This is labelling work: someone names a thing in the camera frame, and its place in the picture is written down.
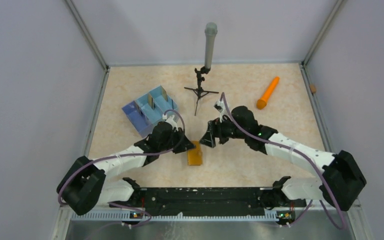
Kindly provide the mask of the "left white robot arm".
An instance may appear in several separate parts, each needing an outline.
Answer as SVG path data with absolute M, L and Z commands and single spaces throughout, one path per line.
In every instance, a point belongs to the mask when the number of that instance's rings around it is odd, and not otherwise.
M 183 153 L 195 147 L 182 128 L 160 122 L 147 137 L 125 150 L 95 160 L 86 156 L 77 158 L 56 189 L 58 200 L 80 216 L 108 202 L 121 201 L 134 207 L 140 202 L 141 194 L 133 182 L 112 181 L 112 178 L 149 165 L 162 154 Z

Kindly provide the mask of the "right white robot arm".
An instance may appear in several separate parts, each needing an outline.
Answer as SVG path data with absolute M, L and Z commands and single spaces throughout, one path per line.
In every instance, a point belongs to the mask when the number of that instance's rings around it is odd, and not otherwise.
M 277 205 L 287 206 L 297 199 L 325 200 L 346 212 L 366 186 L 367 180 L 351 153 L 326 152 L 296 142 L 272 127 L 258 124 L 246 106 L 235 107 L 231 114 L 210 120 L 200 144 L 215 148 L 230 139 L 241 139 L 250 149 L 289 161 L 314 176 L 276 181 L 273 186 L 279 189 L 273 192 L 273 200 Z

